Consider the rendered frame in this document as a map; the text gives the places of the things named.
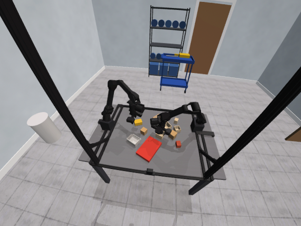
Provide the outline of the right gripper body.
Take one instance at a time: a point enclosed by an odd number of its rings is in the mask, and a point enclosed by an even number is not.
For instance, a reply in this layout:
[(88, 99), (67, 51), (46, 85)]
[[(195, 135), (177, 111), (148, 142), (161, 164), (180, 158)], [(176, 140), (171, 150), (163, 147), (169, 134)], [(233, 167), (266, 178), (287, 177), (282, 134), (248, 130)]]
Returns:
[[(169, 129), (169, 128), (166, 129), (166, 128), (164, 127), (165, 125), (160, 125), (160, 124), (158, 124), (158, 125), (159, 125), (160, 127), (163, 127), (163, 130), (165, 131), (165, 134), (166, 134), (166, 135), (169, 136), (170, 133), (172, 132), (171, 129)], [(151, 127), (156, 129), (158, 125), (151, 125)]]

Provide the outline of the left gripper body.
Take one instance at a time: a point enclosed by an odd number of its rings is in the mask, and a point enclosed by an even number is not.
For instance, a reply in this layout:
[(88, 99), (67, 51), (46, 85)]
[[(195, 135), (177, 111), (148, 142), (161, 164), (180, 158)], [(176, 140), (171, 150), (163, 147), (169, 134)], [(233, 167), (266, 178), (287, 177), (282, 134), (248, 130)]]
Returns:
[(129, 122), (129, 123), (134, 123), (134, 121), (135, 121), (134, 116), (135, 116), (135, 111), (136, 111), (136, 110), (130, 110), (130, 109), (129, 109), (129, 111), (130, 111), (129, 114), (131, 115), (131, 117), (128, 117), (128, 118), (127, 118), (127, 122)]

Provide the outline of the small red block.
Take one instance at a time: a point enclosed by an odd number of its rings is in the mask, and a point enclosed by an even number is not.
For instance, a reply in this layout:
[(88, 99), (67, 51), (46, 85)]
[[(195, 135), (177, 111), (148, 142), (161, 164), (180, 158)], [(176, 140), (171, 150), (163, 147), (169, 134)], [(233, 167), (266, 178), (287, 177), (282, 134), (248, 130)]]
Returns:
[(176, 148), (181, 148), (181, 146), (182, 146), (180, 141), (176, 141), (175, 144), (176, 144)]

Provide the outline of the yellow block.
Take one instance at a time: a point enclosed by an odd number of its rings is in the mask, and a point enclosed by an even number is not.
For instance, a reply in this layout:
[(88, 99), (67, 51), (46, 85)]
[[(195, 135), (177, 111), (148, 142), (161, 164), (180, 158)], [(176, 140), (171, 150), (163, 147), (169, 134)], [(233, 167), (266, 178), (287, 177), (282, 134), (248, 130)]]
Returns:
[(142, 124), (143, 124), (143, 122), (142, 122), (141, 119), (135, 120), (134, 123), (135, 123), (135, 126), (138, 126), (138, 125), (142, 125)]

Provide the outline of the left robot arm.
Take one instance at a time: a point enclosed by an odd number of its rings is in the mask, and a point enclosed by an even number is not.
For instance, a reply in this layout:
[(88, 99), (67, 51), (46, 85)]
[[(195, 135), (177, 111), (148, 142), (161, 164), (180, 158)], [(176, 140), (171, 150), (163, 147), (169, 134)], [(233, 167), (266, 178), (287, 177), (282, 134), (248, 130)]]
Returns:
[(120, 85), (120, 87), (128, 94), (129, 101), (127, 102), (129, 104), (129, 109), (130, 110), (136, 110), (135, 111), (135, 116), (141, 117), (145, 107), (143, 104), (141, 104), (139, 95), (132, 91), (125, 83), (123, 80), (109, 80), (108, 81), (108, 98), (107, 98), (107, 104), (104, 107), (104, 110), (101, 112), (103, 115), (103, 120), (105, 122), (111, 121), (110, 114), (112, 114), (114, 107), (112, 107), (112, 102), (113, 102), (113, 96), (114, 96), (114, 90), (117, 88), (117, 86)]

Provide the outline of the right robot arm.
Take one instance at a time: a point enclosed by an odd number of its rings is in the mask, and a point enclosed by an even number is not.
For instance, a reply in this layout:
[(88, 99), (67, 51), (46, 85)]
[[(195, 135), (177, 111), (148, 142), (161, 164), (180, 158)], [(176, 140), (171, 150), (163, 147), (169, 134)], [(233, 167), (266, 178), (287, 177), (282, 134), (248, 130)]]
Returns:
[[(188, 110), (188, 105), (191, 105), (192, 111)], [(190, 102), (187, 105), (182, 105), (181, 107), (174, 109), (170, 112), (164, 112), (159, 115), (157, 115), (157, 118), (150, 118), (150, 124), (151, 125), (165, 125), (167, 121), (169, 121), (172, 117), (175, 117), (177, 115), (180, 115), (182, 113), (190, 113), (190, 114), (197, 114), (196, 124), (202, 125), (206, 123), (206, 119), (203, 113), (201, 113), (201, 109), (198, 102)], [(199, 121), (199, 122), (198, 122)], [(155, 133), (157, 134), (163, 134), (163, 127), (160, 127), (159, 125), (155, 129)]]

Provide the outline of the flat red board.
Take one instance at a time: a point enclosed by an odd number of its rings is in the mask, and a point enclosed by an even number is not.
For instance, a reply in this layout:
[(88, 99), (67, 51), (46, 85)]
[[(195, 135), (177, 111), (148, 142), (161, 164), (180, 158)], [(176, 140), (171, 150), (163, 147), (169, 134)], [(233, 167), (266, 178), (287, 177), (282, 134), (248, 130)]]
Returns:
[(150, 162), (161, 145), (161, 142), (149, 136), (136, 151), (136, 154), (147, 162)]

